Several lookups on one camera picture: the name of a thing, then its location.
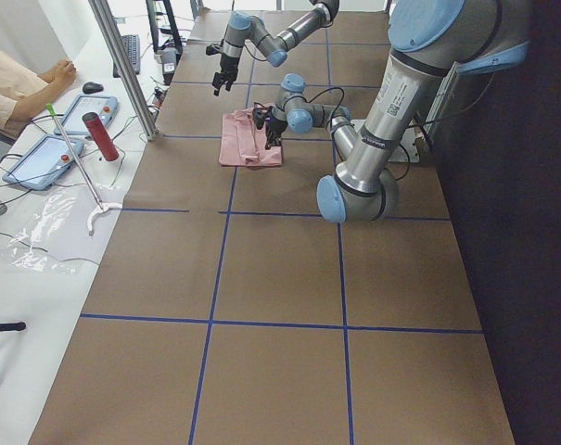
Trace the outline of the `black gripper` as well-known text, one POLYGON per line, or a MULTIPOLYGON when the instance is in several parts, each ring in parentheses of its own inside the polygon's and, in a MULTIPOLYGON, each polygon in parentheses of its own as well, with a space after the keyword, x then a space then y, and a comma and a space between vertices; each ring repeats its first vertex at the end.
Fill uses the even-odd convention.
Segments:
POLYGON ((230 92, 238 75, 239 57, 230 57, 226 54, 221 55, 221 72, 215 72, 212 80, 214 95, 219 96, 221 88, 224 86, 226 92, 230 92))
POLYGON ((265 148, 282 145, 282 134, 287 129, 287 122, 271 116, 265 125, 266 143, 265 148))

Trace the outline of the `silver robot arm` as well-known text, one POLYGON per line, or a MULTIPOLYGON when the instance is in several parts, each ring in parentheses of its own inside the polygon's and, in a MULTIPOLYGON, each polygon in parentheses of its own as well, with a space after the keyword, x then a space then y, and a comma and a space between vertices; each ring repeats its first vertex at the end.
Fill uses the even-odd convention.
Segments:
POLYGON ((239 62, 245 42, 252 42, 255 49, 275 68, 287 60, 287 53, 317 30, 333 24, 339 11, 339 1, 311 1, 312 10, 304 14, 276 36, 266 29, 264 21, 242 11, 232 11, 223 39, 209 44, 207 56, 220 55, 220 70, 214 73, 213 94, 221 89, 230 91, 238 76, 239 62))
POLYGON ((332 223, 376 220, 397 205, 387 164, 422 103, 450 70, 472 75, 520 64, 531 12, 530 1, 400 1, 389 20, 383 80, 360 128, 345 108, 307 103, 296 74, 282 81, 274 105, 254 111, 256 125, 268 144, 285 130, 327 129, 343 160, 317 185, 320 213, 332 223))

